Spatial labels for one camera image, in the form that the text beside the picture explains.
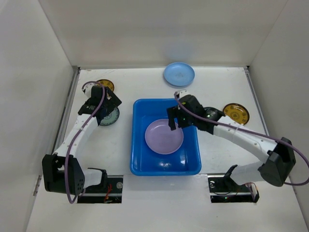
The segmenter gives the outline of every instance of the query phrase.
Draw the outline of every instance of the white tabletop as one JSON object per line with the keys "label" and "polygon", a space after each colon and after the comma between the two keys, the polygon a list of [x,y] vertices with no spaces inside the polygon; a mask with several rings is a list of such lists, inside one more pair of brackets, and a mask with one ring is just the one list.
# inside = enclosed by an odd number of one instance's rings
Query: white tabletop
{"label": "white tabletop", "polygon": [[[250,113],[248,128],[264,132],[243,68],[194,67],[196,78],[187,87],[203,106],[223,109],[240,103]],[[106,169],[124,175],[121,204],[74,204],[65,194],[46,192],[41,184],[28,225],[38,231],[281,231],[304,232],[304,223],[290,186],[273,187],[257,182],[258,204],[210,203],[205,174],[224,173],[234,164],[257,158],[240,147],[198,131],[202,170],[196,176],[141,177],[129,169],[133,103],[141,98],[172,98],[175,88],[163,79],[164,68],[83,70],[80,74],[67,127],[87,100],[80,90],[89,80],[109,79],[122,100],[118,121],[98,127],[90,136],[81,158],[83,168]]]}

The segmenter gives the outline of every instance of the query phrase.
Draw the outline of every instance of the red wire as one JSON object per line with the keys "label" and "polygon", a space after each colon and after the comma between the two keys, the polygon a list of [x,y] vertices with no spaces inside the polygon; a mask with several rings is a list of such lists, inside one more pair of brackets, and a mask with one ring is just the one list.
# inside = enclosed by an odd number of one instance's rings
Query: red wire
{"label": "red wire", "polygon": [[107,193],[106,193],[106,196],[104,198],[104,201],[105,202],[107,199],[108,199],[108,194],[112,191],[112,185],[110,184],[108,187],[107,187]]}

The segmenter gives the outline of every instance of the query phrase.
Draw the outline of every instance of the white side wall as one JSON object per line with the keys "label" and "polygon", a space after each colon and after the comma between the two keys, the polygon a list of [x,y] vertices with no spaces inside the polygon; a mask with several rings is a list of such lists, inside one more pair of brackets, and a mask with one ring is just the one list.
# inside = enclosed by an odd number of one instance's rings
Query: white side wall
{"label": "white side wall", "polygon": [[249,65],[287,0],[40,0],[72,65]]}
{"label": "white side wall", "polygon": [[0,0],[0,31],[0,231],[21,232],[73,71],[37,0]]}
{"label": "white side wall", "polygon": [[[309,158],[308,0],[287,2],[249,70],[270,133],[291,139]],[[291,179],[302,182],[309,170],[296,156]],[[296,193],[309,225],[309,185]]]}

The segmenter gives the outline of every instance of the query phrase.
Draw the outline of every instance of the robotic arm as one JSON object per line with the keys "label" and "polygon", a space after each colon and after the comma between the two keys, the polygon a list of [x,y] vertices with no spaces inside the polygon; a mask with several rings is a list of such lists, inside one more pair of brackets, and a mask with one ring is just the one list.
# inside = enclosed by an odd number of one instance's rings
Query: robotic arm
{"label": "robotic arm", "polygon": [[[212,107],[204,108],[196,97],[189,95],[186,90],[179,91],[178,97],[179,102],[195,115],[233,125],[237,129],[203,121],[187,113],[180,106],[175,106],[167,109],[171,130],[176,129],[174,121],[176,118],[180,128],[191,125],[196,126],[199,130],[206,131],[237,144],[259,159],[258,162],[248,165],[234,165],[230,167],[223,178],[225,185],[232,186],[235,183],[237,185],[243,185],[259,180],[265,180],[277,187],[281,187],[284,184],[284,181],[296,163],[294,152],[291,148],[270,139],[239,131],[239,128],[247,128],[233,121],[218,109]],[[290,140],[284,137],[282,140],[292,144]]]}
{"label": "robotic arm", "polygon": [[84,122],[88,120],[89,116],[99,106],[102,97],[104,97],[104,101],[101,107],[75,138],[74,144],[70,149],[67,171],[71,195],[77,196],[82,193],[83,189],[92,185],[99,185],[100,187],[106,188],[106,170],[96,168],[83,170],[78,162],[78,158],[94,129],[105,116],[108,116],[121,104],[121,101],[108,87],[105,87],[105,96],[102,96],[102,87],[95,84],[88,84],[84,89],[84,93],[89,99],[80,108],[73,129],[62,145],[52,155],[45,155],[42,160],[44,185],[47,191],[66,193],[64,165],[69,144],[82,128]]}

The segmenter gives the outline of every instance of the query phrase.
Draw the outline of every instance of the blue plastic bin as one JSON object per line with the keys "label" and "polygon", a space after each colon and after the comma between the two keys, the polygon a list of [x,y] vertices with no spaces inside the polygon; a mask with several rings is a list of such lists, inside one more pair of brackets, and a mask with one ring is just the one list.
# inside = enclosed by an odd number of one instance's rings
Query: blue plastic bin
{"label": "blue plastic bin", "polygon": [[177,105],[174,99],[139,99],[133,105],[130,169],[134,175],[195,175],[201,159],[194,126],[183,129],[183,144],[174,153],[160,155],[145,141],[147,127],[158,119],[168,118],[166,109]]}

